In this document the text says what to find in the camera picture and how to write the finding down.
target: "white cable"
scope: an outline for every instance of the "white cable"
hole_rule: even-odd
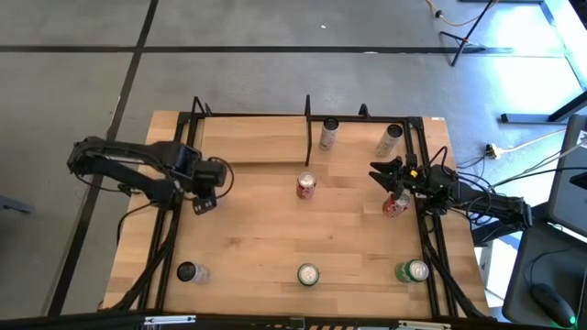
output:
[[[436,16],[437,12],[439,12],[440,10],[438,10],[438,8],[434,5],[434,3],[432,2],[432,0],[425,0],[428,3],[428,6],[430,7],[430,10],[432,11],[432,15]],[[497,3],[499,3],[500,0],[495,0],[495,2],[489,7],[492,8],[493,6],[497,5]],[[474,22],[475,20],[477,20],[477,18],[479,18],[481,15],[476,16],[475,18],[472,18],[466,22],[463,23],[453,23],[449,20],[447,20],[444,15],[440,14],[438,17],[440,17],[445,23],[447,23],[448,25],[452,26],[452,27],[462,27],[462,26],[466,26],[467,24],[470,24],[472,22]]]
[[[533,139],[533,140],[530,140],[530,141],[528,141],[528,142],[526,142],[526,143],[524,143],[524,144],[522,144],[522,145],[519,145],[519,146],[517,146],[517,147],[515,147],[515,148],[502,149],[502,153],[506,153],[506,152],[512,152],[512,151],[519,150],[519,149],[521,149],[521,148],[523,148],[523,147],[527,147],[527,146],[529,146],[529,145],[531,145],[531,144],[533,144],[533,143],[535,143],[535,142],[538,142],[538,141],[539,141],[539,140],[541,140],[541,139],[548,138],[548,137],[552,137],[552,136],[553,136],[553,135],[555,135],[555,134],[558,134],[558,133],[560,133],[560,132],[564,132],[566,129],[567,129],[567,128],[562,128],[562,129],[560,129],[560,130],[558,130],[558,131],[554,131],[554,132],[548,133],[548,134],[546,134],[546,135],[543,135],[542,137],[537,137],[537,138],[535,138],[535,139]]]
[[[581,141],[581,143],[578,143],[577,145],[573,146],[572,148],[569,148],[567,151],[561,153],[555,159],[551,159],[551,160],[549,160],[547,162],[544,162],[545,160],[547,160],[549,158],[552,158],[553,156],[557,155],[556,153],[554,155],[551,155],[551,156],[546,157],[545,159],[543,159],[542,161],[540,161],[537,165],[534,165],[533,167],[531,167],[531,168],[529,168],[527,170],[524,170],[523,172],[521,172],[519,174],[516,174],[516,175],[514,175],[514,176],[512,176],[510,178],[507,178],[505,180],[501,180],[501,181],[497,182],[496,184],[493,184],[493,185],[489,186],[488,188],[490,188],[490,189],[491,188],[494,188],[494,187],[496,187],[498,185],[501,185],[503,182],[511,181],[514,178],[517,178],[517,177],[522,176],[522,175],[525,175],[525,174],[527,174],[527,173],[529,173],[531,171],[535,171],[535,170],[538,170],[538,169],[540,169],[542,167],[545,167],[545,166],[549,165],[549,163],[551,163],[551,162],[553,162],[555,160],[562,159],[563,157],[569,155],[570,153],[572,153],[573,151],[575,151],[576,149],[578,149],[578,148],[580,148],[582,146],[587,146],[587,139],[584,139],[584,140]]]

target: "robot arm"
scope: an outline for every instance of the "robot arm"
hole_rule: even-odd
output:
[[[445,215],[449,208],[455,208],[498,219],[499,222],[490,227],[476,230],[473,235],[475,245],[532,226],[531,207],[524,198],[497,194],[479,184],[483,190],[473,189],[460,181],[466,179],[442,165],[417,168],[414,155],[406,155],[405,165],[397,157],[390,162],[373,162],[371,166],[377,171],[371,171],[369,175],[383,189],[398,196],[404,189],[418,194],[424,199],[428,213]]]
[[[164,178],[152,179],[124,163],[151,166]],[[172,209],[182,202],[185,193],[193,193],[197,214],[216,207],[215,187],[223,186],[227,176],[225,163],[202,160],[200,151],[171,141],[145,146],[87,137],[74,144],[67,166],[78,177],[102,174],[121,182],[122,191],[141,190],[164,209]]]

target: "computer monitor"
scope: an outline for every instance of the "computer monitor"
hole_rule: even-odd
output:
[[[587,116],[573,115],[567,125],[561,152],[576,146],[583,138],[587,138]],[[563,167],[587,167],[587,146],[579,147],[560,159],[557,168]],[[547,212],[549,221],[587,237],[587,190],[576,184],[578,176],[584,172],[587,170],[556,172]]]

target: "green soda can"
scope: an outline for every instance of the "green soda can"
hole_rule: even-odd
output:
[[[397,280],[404,283],[421,282],[428,278],[428,266],[421,260],[413,259],[395,266]]]

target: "red soda can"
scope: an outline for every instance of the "red soda can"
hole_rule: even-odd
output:
[[[295,192],[301,199],[308,200],[314,195],[316,189],[316,177],[310,172],[304,172],[297,177],[297,189]]]
[[[402,192],[400,198],[395,199],[393,194],[383,202],[383,214],[387,215],[387,217],[396,217],[400,215],[407,206],[410,204],[410,196],[407,193]]]

